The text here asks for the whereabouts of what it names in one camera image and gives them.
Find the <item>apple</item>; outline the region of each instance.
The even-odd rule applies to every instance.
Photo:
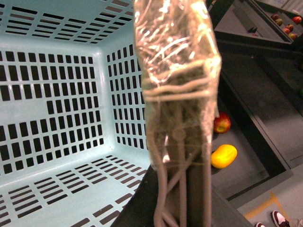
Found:
[[[294,26],[293,26],[293,25],[287,25],[286,27],[290,30],[290,32],[292,32],[293,29],[294,29]]]
[[[293,18],[293,22],[295,22],[296,25],[300,24],[302,21],[302,18],[300,16],[296,16]]]
[[[284,31],[286,34],[289,34],[289,33],[290,33],[290,30],[289,30],[289,28],[287,28],[287,27],[283,28],[283,31]]]
[[[231,120],[225,112],[219,112],[219,117],[214,119],[214,132],[226,133],[231,128]]]
[[[289,36],[289,38],[291,38],[292,40],[295,40],[296,38],[297,38],[297,34],[295,34],[295,33],[290,33],[290,34],[288,34],[288,36]]]
[[[276,20],[277,25],[281,26],[283,24],[283,20],[282,19],[277,19]]]
[[[277,19],[279,19],[279,15],[277,13],[275,13],[275,14],[271,15],[271,18],[273,20],[277,20]]]

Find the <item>sneaker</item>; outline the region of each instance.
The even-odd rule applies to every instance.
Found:
[[[265,225],[263,225],[261,222],[258,222],[255,227],[265,227]]]
[[[271,217],[277,227],[289,227],[289,222],[278,211],[274,210],[271,213]]]

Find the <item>dark surface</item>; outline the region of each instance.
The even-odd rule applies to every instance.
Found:
[[[157,173],[149,168],[136,194],[128,202],[111,227],[152,227],[153,213],[158,195]],[[212,190],[212,226],[213,227],[251,227],[252,225],[223,198]],[[199,223],[189,225],[198,227]]]
[[[111,227],[152,227],[157,195],[157,172],[149,167],[137,192]]]

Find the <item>light blue basket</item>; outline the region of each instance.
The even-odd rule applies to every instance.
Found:
[[[0,0],[0,227],[110,226],[149,166],[130,0]]]

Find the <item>gray floor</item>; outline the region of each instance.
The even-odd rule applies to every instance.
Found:
[[[294,175],[240,207],[238,211],[251,224],[263,223],[266,227],[275,227],[270,213],[278,210],[286,218],[303,218],[303,165],[292,169]]]

